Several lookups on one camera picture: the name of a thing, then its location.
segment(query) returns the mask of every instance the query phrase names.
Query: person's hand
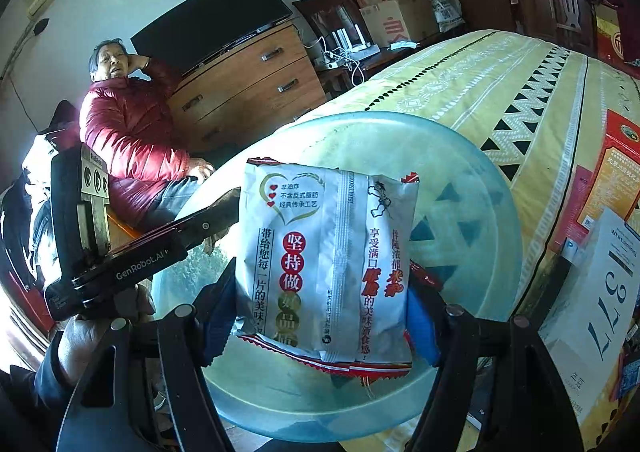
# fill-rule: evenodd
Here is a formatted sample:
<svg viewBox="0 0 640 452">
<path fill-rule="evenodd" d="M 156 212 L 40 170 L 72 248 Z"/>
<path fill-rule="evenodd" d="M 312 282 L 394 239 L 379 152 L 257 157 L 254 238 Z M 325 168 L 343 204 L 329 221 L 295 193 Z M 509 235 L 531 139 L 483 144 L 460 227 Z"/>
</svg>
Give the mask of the person's hand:
<svg viewBox="0 0 640 452">
<path fill-rule="evenodd" d="M 151 295 L 144 286 L 138 285 L 136 288 L 138 310 L 150 317 L 156 312 Z M 66 382 L 72 387 L 80 380 L 110 324 L 110 320 L 84 320 L 80 315 L 68 321 L 58 346 L 58 361 Z"/>
<path fill-rule="evenodd" d="M 216 168 L 211 163 L 204 161 L 202 158 L 192 157 L 189 159 L 187 175 L 197 178 L 198 184 L 203 184 L 204 181 L 210 178 L 215 171 Z"/>
<path fill-rule="evenodd" d="M 143 69 L 149 63 L 149 57 L 141 56 L 140 54 L 130 54 L 127 58 L 129 61 L 129 74 L 138 69 Z"/>
</svg>

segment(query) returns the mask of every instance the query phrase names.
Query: yellow bedspread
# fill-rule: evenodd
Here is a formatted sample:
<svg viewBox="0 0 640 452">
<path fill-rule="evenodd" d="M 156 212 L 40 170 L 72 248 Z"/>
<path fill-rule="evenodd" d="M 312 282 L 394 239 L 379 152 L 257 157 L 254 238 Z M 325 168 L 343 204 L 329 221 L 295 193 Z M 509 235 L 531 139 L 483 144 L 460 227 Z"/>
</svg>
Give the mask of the yellow bedspread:
<svg viewBox="0 0 640 452">
<path fill-rule="evenodd" d="M 389 110 L 433 119 L 475 143 L 500 168 L 518 210 L 520 298 L 548 258 L 572 168 L 594 169 L 606 110 L 640 124 L 638 89 L 638 80 L 583 54 L 508 32 L 477 31 L 398 62 L 298 121 Z M 638 212 L 630 221 L 636 229 Z M 602 421 L 596 420 L 598 427 Z M 348 451 L 402 450 L 414 425 L 343 445 Z M 464 437 L 468 447 L 474 437 Z M 584 430 L 583 438 L 595 445 Z"/>
</svg>

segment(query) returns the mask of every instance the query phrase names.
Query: tv stand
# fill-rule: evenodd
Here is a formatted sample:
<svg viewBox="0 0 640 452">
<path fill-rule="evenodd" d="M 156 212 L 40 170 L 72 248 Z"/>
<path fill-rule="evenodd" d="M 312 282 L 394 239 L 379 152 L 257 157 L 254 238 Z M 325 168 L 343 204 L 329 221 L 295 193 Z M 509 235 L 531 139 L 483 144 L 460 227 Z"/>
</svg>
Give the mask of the tv stand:
<svg viewBox="0 0 640 452">
<path fill-rule="evenodd" d="M 188 74 L 169 100 L 190 152 L 244 148 L 326 101 L 291 21 L 255 35 Z"/>
</svg>

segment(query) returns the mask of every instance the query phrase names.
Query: flat screen tv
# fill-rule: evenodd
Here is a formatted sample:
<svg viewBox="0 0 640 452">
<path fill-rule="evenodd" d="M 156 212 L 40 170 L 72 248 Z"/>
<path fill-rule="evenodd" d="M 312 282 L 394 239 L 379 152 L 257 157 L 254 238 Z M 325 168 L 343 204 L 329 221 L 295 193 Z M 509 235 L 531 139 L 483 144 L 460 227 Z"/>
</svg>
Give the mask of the flat screen tv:
<svg viewBox="0 0 640 452">
<path fill-rule="evenodd" d="M 131 38 L 136 51 L 157 56 L 182 74 L 282 22 L 282 0 L 186 0 Z"/>
</svg>

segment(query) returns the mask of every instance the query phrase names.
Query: drawer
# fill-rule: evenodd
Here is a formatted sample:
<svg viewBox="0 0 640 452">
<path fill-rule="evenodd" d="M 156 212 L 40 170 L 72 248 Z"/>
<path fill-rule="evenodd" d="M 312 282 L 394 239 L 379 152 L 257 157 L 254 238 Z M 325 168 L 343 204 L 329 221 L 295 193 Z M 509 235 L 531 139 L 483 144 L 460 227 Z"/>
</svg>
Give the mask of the drawer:
<svg viewBox="0 0 640 452">
<path fill-rule="evenodd" d="M 226 143 L 244 148 L 325 101 L 316 72 L 305 57 L 198 121 L 189 135 L 191 150 L 204 151 Z"/>
<path fill-rule="evenodd" d="M 216 62 L 169 100 L 174 123 L 193 125 L 224 102 L 300 58 L 305 48 L 293 26 L 264 37 Z"/>
</svg>

